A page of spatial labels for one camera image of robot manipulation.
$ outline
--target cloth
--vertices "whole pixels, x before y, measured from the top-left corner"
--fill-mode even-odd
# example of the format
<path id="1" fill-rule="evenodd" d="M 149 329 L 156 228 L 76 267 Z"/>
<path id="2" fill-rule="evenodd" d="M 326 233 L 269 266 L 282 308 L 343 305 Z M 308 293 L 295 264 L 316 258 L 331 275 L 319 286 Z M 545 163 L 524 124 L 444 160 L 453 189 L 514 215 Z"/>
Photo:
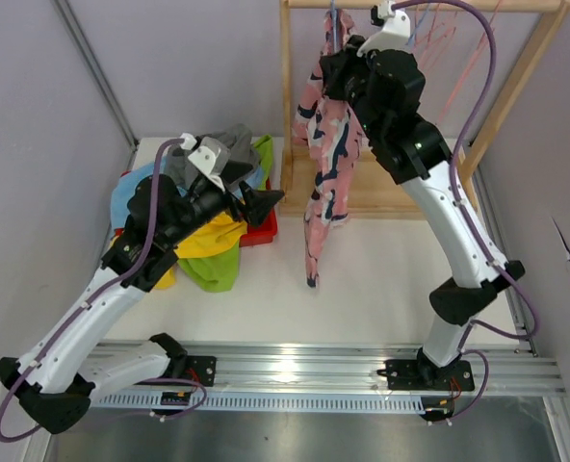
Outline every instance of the cloth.
<path id="1" fill-rule="evenodd" d="M 338 11 L 338 40 L 341 48 L 355 35 L 351 16 Z M 332 23 L 329 13 L 324 19 L 325 44 L 322 55 L 332 53 Z M 315 189 L 304 213 L 306 242 L 306 283 L 319 284 L 318 263 L 328 231 L 345 224 L 347 201 L 353 170 L 360 157 L 364 131 L 350 105 L 323 95 L 322 69 L 315 67 L 309 77 L 292 127 L 294 143 L 307 143 L 311 159 L 317 162 Z"/>
<path id="2" fill-rule="evenodd" d="M 161 160 L 160 171 L 164 173 L 165 165 L 168 156 Z M 112 196 L 110 198 L 110 221 L 112 223 L 112 229 L 116 230 L 124 227 L 124 222 L 129 216 L 129 209 L 127 209 L 127 203 L 133 197 L 135 193 L 135 188 L 138 184 L 146 177 L 152 174 L 154 168 L 154 163 L 146 164 L 145 166 L 139 167 L 135 170 L 130 171 L 126 175 L 120 177 L 117 186 L 112 191 Z M 259 188 L 261 182 L 264 178 L 264 170 L 261 167 L 255 169 L 250 176 L 246 179 L 246 182 L 252 188 Z M 178 191 L 182 196 L 187 194 L 184 188 L 178 186 Z M 242 197 L 240 190 L 236 190 L 234 195 L 238 198 Z"/>
<path id="3" fill-rule="evenodd" d="M 212 257 L 178 260 L 178 266 L 206 292 L 231 291 L 238 277 L 239 264 L 240 248 L 237 245 Z"/>
<path id="4" fill-rule="evenodd" d="M 208 133 L 206 135 L 201 135 L 201 137 L 214 138 L 227 147 L 230 152 L 228 161 L 251 164 L 252 170 L 241 176 L 236 175 L 235 177 L 227 177 L 225 170 L 222 171 L 221 178 L 229 185 L 231 188 L 230 191 L 236 189 L 241 181 L 246 180 L 253 172 L 257 171 L 257 168 L 259 167 L 259 153 L 251 145 L 250 140 L 252 134 L 250 129 L 244 124 L 238 123 L 224 131 Z M 194 179 L 199 174 L 197 168 L 189 162 L 188 154 L 189 151 L 185 151 L 180 146 L 171 147 L 168 151 L 164 170 L 165 175 L 171 177 L 176 186 L 185 190 L 191 186 Z"/>
<path id="5" fill-rule="evenodd" d="M 266 182 L 270 176 L 272 170 L 272 164 L 274 163 L 274 146 L 272 142 L 272 137 L 270 135 L 264 135 L 262 138 L 253 143 L 253 147 L 257 149 L 259 153 L 259 167 L 264 171 L 264 176 L 259 184 L 258 190 L 263 191 L 266 189 Z"/>
<path id="6" fill-rule="evenodd" d="M 178 258 L 212 257 L 237 246 L 245 233 L 245 221 L 234 221 L 223 212 L 180 243 L 175 252 Z"/>

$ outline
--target gray wall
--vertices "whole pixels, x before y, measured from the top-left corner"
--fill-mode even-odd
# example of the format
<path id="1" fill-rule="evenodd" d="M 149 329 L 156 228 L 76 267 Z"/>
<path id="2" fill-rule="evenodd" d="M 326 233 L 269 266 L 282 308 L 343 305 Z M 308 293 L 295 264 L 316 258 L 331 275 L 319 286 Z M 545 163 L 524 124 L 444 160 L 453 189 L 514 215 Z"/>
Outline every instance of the gray wall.
<path id="1" fill-rule="evenodd" d="M 85 287 L 129 154 L 50 2 L 0 2 L 0 357 Z M 9 433 L 29 424 L 14 414 Z M 20 450 L 0 445 L 0 460 Z"/>
<path id="2" fill-rule="evenodd" d="M 138 137 L 207 132 L 234 122 L 256 135 L 282 135 L 278 0 L 71 0 Z M 376 28 L 368 11 L 350 12 L 364 35 Z M 316 65 L 324 42 L 322 10 L 292 11 L 294 95 Z M 447 20 L 439 14 L 437 24 Z M 430 26 L 432 14 L 421 27 Z M 536 21 L 534 14 L 500 14 L 494 24 L 501 87 Z M 481 34 L 466 13 L 455 23 L 450 49 L 427 72 L 422 114 L 435 120 Z M 478 97 L 487 52 L 456 98 L 441 128 L 455 137 Z"/>
<path id="3" fill-rule="evenodd" d="M 570 396 L 570 15 L 482 162 L 510 256 L 542 312 L 537 340 Z"/>

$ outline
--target wooden base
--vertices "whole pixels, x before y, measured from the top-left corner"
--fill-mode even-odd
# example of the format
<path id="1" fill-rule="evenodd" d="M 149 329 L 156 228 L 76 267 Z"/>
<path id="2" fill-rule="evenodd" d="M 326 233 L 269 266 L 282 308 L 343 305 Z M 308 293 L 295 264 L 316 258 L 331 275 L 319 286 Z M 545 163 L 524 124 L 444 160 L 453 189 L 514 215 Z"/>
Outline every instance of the wooden base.
<path id="1" fill-rule="evenodd" d="M 293 146 L 292 156 L 286 149 L 281 170 L 281 188 L 285 198 L 279 203 L 279 211 L 280 215 L 299 217 L 304 214 L 313 191 L 317 164 L 309 158 L 305 146 Z M 469 181 L 463 187 L 477 208 L 473 185 Z M 377 163 L 369 150 L 361 152 L 355 168 L 349 209 L 356 218 L 424 219 L 415 202 L 392 181 L 390 174 Z"/>

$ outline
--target wooden clothes rack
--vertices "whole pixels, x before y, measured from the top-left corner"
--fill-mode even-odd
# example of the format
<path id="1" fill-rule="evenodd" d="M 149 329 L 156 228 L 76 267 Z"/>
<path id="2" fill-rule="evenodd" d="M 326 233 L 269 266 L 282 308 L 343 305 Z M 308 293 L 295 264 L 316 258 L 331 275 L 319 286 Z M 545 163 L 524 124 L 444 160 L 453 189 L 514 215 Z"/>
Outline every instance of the wooden clothes rack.
<path id="1" fill-rule="evenodd" d="M 306 209 L 313 191 L 317 167 L 315 161 L 309 158 L 307 146 L 292 144 L 292 107 L 297 103 L 292 101 L 290 9 L 328 9 L 330 0 L 279 1 L 285 138 L 281 170 L 281 188 L 285 191 L 285 198 L 280 203 L 280 212 L 282 215 L 300 216 Z M 335 6 L 369 9 L 379 2 L 380 0 L 336 0 Z M 467 3 L 484 12 L 493 12 L 497 7 L 497 0 L 468 0 Z M 436 9 L 437 5 L 433 4 L 432 8 Z M 442 5 L 441 8 L 442 11 L 454 10 L 454 7 L 449 5 Z M 473 173 L 569 10 L 570 0 L 504 0 L 498 9 L 500 13 L 541 13 L 541 18 L 475 136 L 469 155 L 465 157 L 462 152 L 459 153 L 460 179 L 474 205 L 476 199 L 472 184 Z M 362 151 L 356 166 L 350 188 L 349 209 L 353 216 L 362 218 L 423 218 L 413 200 L 401 187 L 394 184 L 370 151 Z"/>

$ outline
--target white floor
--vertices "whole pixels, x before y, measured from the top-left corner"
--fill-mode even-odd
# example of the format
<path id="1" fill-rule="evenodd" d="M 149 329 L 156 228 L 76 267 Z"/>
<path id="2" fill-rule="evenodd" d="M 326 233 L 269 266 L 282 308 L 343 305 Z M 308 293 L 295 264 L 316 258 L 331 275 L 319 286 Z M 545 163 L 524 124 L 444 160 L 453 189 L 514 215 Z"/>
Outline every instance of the white floor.
<path id="1" fill-rule="evenodd" d="M 160 140 L 142 141 L 136 166 L 154 157 Z M 275 154 L 280 151 L 277 146 Z M 277 165 L 273 178 L 279 170 Z M 318 289 L 306 286 L 301 218 L 279 218 L 278 225 L 274 243 L 242 249 L 231 292 L 204 293 L 179 270 L 174 287 L 148 294 L 107 338 L 140 340 L 168 332 L 187 341 L 348 345 L 426 339 L 434 316 L 428 294 L 451 273 L 425 221 L 354 219 L 333 230 L 320 260 Z M 514 332 L 504 295 L 481 318 Z M 516 345 L 480 328 L 470 344 Z"/>

